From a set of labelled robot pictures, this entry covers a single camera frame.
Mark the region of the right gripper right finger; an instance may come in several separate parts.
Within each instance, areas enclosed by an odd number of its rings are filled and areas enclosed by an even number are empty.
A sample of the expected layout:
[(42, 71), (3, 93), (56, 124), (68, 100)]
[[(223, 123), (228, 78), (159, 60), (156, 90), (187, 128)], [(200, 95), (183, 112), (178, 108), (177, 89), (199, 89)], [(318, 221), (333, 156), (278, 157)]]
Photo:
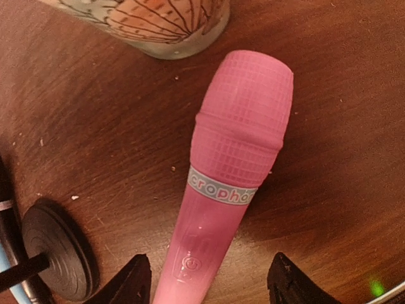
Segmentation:
[(271, 263), (267, 289), (271, 304), (340, 303), (317, 286), (282, 252), (278, 252)]

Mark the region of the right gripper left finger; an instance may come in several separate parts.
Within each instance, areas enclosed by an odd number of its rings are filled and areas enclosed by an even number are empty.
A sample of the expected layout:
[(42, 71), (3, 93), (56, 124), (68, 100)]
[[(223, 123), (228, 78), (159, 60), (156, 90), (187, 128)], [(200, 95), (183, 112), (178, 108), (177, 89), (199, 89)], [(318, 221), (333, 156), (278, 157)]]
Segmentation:
[(151, 266), (146, 254), (135, 255), (97, 294), (85, 304), (149, 304)]

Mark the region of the short stand with clip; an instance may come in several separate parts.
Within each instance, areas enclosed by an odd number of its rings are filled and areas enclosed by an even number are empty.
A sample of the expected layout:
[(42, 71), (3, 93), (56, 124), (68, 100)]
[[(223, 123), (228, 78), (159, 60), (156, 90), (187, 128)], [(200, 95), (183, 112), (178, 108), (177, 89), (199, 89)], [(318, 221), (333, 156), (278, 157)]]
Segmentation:
[(39, 198), (24, 214), (20, 230), (28, 260), (12, 267), (19, 282), (38, 275), (68, 301), (85, 301), (95, 293), (99, 270), (94, 252), (60, 204)]

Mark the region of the pink toy microphone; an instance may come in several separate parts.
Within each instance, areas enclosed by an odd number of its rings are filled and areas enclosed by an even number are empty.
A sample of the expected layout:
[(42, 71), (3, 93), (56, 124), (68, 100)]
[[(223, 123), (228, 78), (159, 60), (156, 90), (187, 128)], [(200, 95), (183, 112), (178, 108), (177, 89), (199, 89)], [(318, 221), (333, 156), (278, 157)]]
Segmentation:
[(263, 53), (228, 53), (190, 145), (184, 198), (155, 303), (201, 303), (256, 191), (282, 149), (294, 75)]

